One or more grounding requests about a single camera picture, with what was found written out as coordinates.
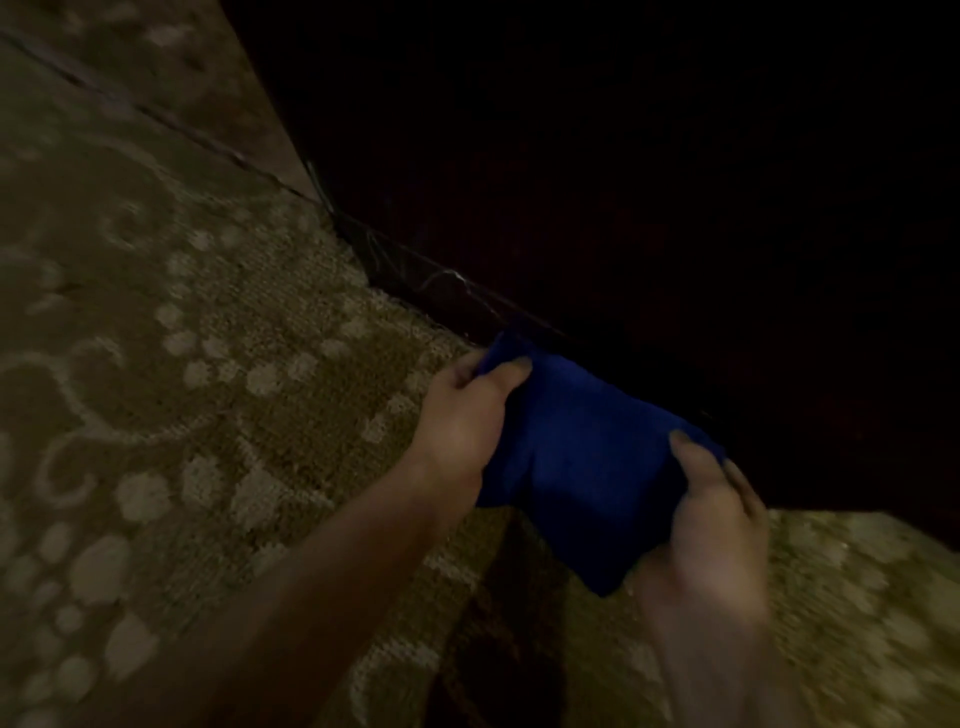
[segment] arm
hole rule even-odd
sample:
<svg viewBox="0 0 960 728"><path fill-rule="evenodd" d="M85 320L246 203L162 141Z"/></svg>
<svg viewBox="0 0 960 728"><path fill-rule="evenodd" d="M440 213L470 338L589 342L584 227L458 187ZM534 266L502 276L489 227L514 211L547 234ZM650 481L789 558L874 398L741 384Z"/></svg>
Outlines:
<svg viewBox="0 0 960 728"><path fill-rule="evenodd" d="M529 361L440 372L413 444L226 611L90 704L90 726L308 724L427 551L473 507Z"/></svg>
<svg viewBox="0 0 960 728"><path fill-rule="evenodd" d="M766 509L743 473L681 432L670 439L688 482L670 544L628 587L684 728L808 728L795 678L774 645Z"/></svg>

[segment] floor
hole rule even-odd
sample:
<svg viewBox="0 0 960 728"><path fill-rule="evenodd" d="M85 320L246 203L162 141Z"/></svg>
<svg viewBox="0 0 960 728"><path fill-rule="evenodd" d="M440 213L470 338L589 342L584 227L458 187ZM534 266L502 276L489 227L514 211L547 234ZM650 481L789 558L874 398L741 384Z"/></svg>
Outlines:
<svg viewBox="0 0 960 728"><path fill-rule="evenodd" d="M466 345L370 289L323 210L249 164L270 116L214 136L186 62L150 61L149 103L104 90L119 71L78 84L51 59L134 11L49 7L5 6L33 19L0 39L0 724L17 728L115 689L388 468ZM182 42L156 27L189 21L156 12L116 57ZM58 50L29 33L44 17ZM167 62L183 85L157 80ZM878 514L773 522L777 637L822 724L950 725L956 554ZM499 509L430 555L320 723L545 716L669 719L629 599L591 595Z"/></svg>

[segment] forearm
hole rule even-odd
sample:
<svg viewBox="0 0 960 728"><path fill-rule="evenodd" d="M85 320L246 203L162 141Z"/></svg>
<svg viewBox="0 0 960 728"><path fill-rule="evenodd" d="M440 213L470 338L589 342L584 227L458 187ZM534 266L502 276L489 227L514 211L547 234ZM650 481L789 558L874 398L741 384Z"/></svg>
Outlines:
<svg viewBox="0 0 960 728"><path fill-rule="evenodd" d="M86 722L308 723L436 543L423 477L401 461Z"/></svg>
<svg viewBox="0 0 960 728"><path fill-rule="evenodd" d="M766 628L687 619L655 641L678 724L683 728L811 728L800 686Z"/></svg>

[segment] dark furniture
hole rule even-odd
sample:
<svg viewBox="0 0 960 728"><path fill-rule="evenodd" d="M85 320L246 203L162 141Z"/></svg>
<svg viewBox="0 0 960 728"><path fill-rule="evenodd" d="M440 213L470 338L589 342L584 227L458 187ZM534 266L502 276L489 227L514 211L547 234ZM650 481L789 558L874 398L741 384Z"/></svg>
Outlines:
<svg viewBox="0 0 960 728"><path fill-rule="evenodd" d="M957 538L946 8L225 7L374 285L680 412L771 504Z"/></svg>

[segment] blue fabric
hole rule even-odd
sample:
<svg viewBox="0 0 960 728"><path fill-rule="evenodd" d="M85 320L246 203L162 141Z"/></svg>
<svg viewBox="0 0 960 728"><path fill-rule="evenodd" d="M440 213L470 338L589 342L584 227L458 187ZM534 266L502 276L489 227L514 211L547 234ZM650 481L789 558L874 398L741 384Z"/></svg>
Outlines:
<svg viewBox="0 0 960 728"><path fill-rule="evenodd" d="M669 538L686 490L669 432L683 430L721 461L724 451L686 420L510 332L493 342L479 374L523 355L533 373L507 400L477 505L522 510L591 591L608 595Z"/></svg>

